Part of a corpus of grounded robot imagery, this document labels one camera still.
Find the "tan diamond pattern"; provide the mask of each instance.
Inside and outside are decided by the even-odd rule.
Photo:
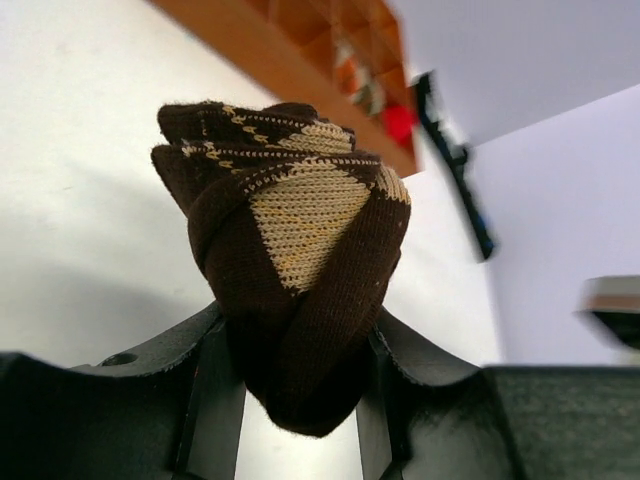
[[[331,164],[296,165],[251,197],[262,239],[284,287],[307,291],[370,191]]]

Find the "white wall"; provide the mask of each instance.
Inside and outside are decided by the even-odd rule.
[[[149,160],[158,107],[274,99],[142,0],[0,0],[0,12],[0,350],[96,363],[212,300]],[[409,180],[414,218],[387,304],[437,343],[494,361],[483,267],[420,149],[426,171]],[[315,441],[277,430],[248,398],[238,479],[360,472],[353,416]]]
[[[640,85],[477,149],[510,362],[621,358],[574,312],[585,280],[640,272],[639,111]]]
[[[457,192],[435,149],[420,129],[414,131],[414,139],[423,171],[405,180],[411,192],[411,220],[385,306],[467,361],[501,363],[487,264],[477,260]]]

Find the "screw hole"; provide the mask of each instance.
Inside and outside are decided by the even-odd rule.
[[[137,355],[133,353],[117,353],[110,356],[104,362],[100,364],[101,367],[115,367],[116,365],[126,365],[127,363],[133,363],[138,359]]]

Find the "red object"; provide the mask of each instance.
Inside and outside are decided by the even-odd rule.
[[[411,129],[418,123],[418,116],[412,110],[396,105],[385,108],[381,115],[387,134],[397,143],[404,145],[411,139]]]

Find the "knit fabric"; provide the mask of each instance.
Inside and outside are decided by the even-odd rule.
[[[366,388],[366,342],[410,200],[379,157],[309,105],[168,105],[153,163],[228,318],[248,389],[279,426],[324,436]]]

